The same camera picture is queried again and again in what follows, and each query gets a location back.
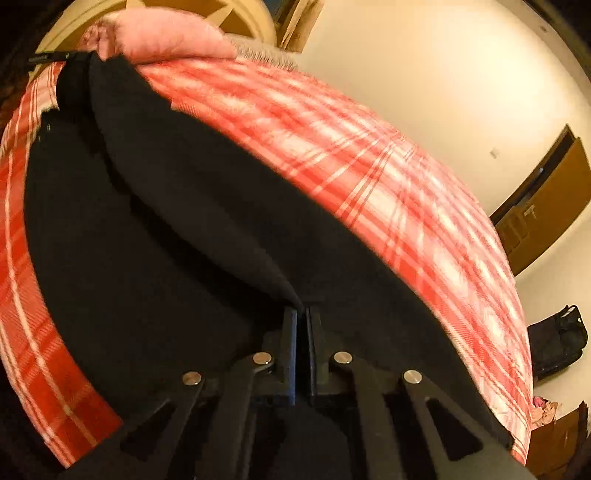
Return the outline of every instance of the silver screw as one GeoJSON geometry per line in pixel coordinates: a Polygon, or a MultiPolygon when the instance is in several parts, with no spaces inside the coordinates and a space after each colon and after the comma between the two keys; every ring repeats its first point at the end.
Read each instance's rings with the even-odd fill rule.
{"type": "Polygon", "coordinates": [[[183,375],[183,383],[185,385],[199,385],[201,381],[201,374],[199,372],[187,372],[183,375]]]}
{"type": "Polygon", "coordinates": [[[403,377],[408,383],[412,383],[414,385],[420,383],[423,379],[421,372],[417,372],[416,370],[406,370],[403,377]]]}
{"type": "Polygon", "coordinates": [[[335,362],[341,365],[346,365],[353,361],[353,355],[349,352],[336,352],[333,355],[333,358],[335,359],[335,362]]]}
{"type": "Polygon", "coordinates": [[[273,357],[267,352],[258,352],[252,356],[252,361],[257,365],[268,365],[271,363],[271,360],[273,360],[273,357]]]}

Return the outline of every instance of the red plaid bedding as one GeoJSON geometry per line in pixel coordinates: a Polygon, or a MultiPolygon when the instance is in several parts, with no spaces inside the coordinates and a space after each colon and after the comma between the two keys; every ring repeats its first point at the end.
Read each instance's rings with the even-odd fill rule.
{"type": "MultiPolygon", "coordinates": [[[[0,356],[33,425],[71,465],[121,421],[66,350],[27,251],[28,153],[41,112],[56,106],[60,69],[32,82],[0,147],[0,356]]],[[[527,330],[496,232],[465,186],[371,111],[300,72],[227,60],[138,70],[172,108],[211,124],[332,212],[417,292],[525,463],[527,330]]]]}

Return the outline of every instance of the black backpack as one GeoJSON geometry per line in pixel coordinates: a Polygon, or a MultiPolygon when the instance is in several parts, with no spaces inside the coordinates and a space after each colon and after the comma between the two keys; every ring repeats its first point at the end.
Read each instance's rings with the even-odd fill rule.
{"type": "Polygon", "coordinates": [[[534,378],[541,380],[576,362],[587,345],[587,329],[576,305],[528,327],[534,378]]]}

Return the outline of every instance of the bed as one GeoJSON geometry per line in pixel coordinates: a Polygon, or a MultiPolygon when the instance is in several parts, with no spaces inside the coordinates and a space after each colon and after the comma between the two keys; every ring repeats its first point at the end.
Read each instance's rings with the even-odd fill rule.
{"type": "MultiPolygon", "coordinates": [[[[60,69],[52,64],[31,82],[0,147],[0,357],[27,416],[69,466],[121,419],[69,355],[27,249],[28,151],[41,112],[57,105],[60,69]]],[[[297,70],[184,59],[138,71],[173,109],[215,127],[322,205],[420,296],[525,463],[532,378],[524,315],[490,220],[452,172],[369,109],[297,70]]]]}

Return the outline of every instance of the pink pillow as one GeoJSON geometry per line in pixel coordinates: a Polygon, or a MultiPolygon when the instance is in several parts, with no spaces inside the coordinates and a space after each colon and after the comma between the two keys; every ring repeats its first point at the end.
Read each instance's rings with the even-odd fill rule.
{"type": "Polygon", "coordinates": [[[78,49],[102,60],[123,54],[131,63],[214,57],[235,59],[236,48],[203,17],[163,7],[128,8],[105,15],[82,35],[78,49]]]}

